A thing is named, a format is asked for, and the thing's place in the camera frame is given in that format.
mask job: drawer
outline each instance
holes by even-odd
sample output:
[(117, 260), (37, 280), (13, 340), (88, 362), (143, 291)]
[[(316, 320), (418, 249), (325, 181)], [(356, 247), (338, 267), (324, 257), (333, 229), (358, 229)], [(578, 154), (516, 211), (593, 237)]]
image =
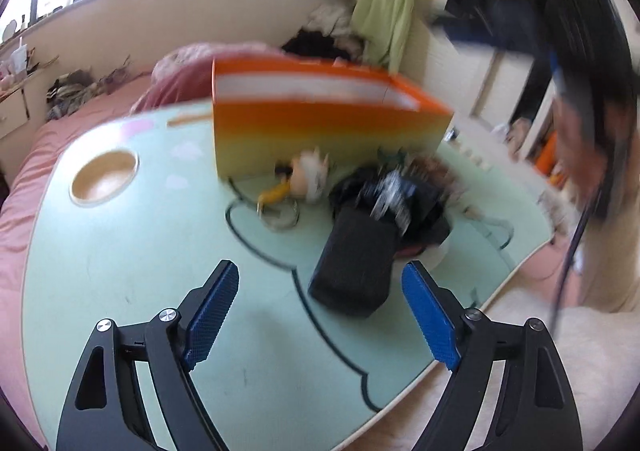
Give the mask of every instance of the drawer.
[(27, 120), (22, 92), (14, 92), (0, 102), (0, 138), (6, 137)]

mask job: metal screw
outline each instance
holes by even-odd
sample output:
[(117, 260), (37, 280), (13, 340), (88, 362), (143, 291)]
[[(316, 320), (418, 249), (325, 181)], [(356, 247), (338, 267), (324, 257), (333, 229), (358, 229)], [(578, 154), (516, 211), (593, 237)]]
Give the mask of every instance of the metal screw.
[(536, 317), (532, 317), (531, 319), (529, 319), (529, 328), (535, 330), (536, 332), (542, 332), (542, 330), (545, 329), (545, 323), (543, 323)]
[(102, 321), (98, 321), (98, 324), (95, 325), (98, 329), (98, 332), (106, 332), (109, 328), (111, 328), (111, 320), (103, 319)]
[(173, 321), (176, 315), (177, 314), (173, 308), (165, 308), (158, 314), (158, 317), (163, 323), (168, 323), (169, 321)]
[(465, 310), (465, 317), (470, 321), (479, 321), (482, 319), (482, 312), (477, 308), (467, 308)]

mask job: pink mark on table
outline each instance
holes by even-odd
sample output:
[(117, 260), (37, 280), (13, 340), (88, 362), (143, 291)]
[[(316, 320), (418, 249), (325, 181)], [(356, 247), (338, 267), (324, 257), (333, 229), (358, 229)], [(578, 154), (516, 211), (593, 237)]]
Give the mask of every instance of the pink mark on table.
[(169, 175), (164, 182), (164, 187), (174, 190), (187, 189), (189, 181), (183, 176)]
[(193, 162), (202, 157), (203, 153), (195, 142), (188, 140), (175, 146), (171, 150), (171, 155), (180, 160)]
[(124, 122), (120, 126), (120, 136), (122, 140), (129, 140), (137, 134), (154, 129), (154, 121), (150, 118), (140, 118)]

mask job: clothes pile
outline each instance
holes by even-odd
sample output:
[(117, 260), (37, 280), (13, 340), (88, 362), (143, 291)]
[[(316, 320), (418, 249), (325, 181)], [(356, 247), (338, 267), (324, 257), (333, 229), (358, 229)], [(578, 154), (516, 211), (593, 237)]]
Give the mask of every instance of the clothes pile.
[(82, 105), (100, 94), (111, 94), (129, 80), (129, 58), (108, 76), (95, 81), (88, 70), (65, 74), (47, 91), (47, 122), (76, 113)]
[(282, 46), (302, 57), (362, 60), (363, 41), (351, 31), (351, 12), (339, 5), (322, 5), (309, 15), (309, 22)]

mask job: round wooden inset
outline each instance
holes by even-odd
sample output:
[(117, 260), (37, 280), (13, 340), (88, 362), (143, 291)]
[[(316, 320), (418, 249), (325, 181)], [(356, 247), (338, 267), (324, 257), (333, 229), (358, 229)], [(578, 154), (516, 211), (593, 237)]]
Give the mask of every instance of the round wooden inset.
[(138, 171), (138, 156), (118, 149), (98, 155), (85, 164), (71, 182), (71, 199), (80, 206), (93, 206), (120, 193)]

